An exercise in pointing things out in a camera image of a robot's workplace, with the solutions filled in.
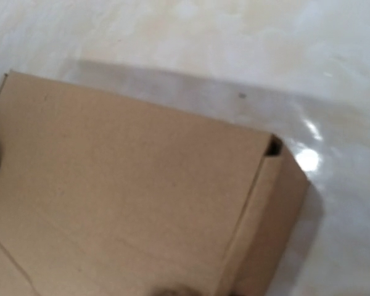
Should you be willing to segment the brown cardboard box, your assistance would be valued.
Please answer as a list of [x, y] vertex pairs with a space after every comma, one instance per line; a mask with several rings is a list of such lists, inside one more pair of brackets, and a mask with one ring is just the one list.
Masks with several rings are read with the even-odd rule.
[[0, 295], [263, 295], [308, 186], [273, 134], [10, 72]]

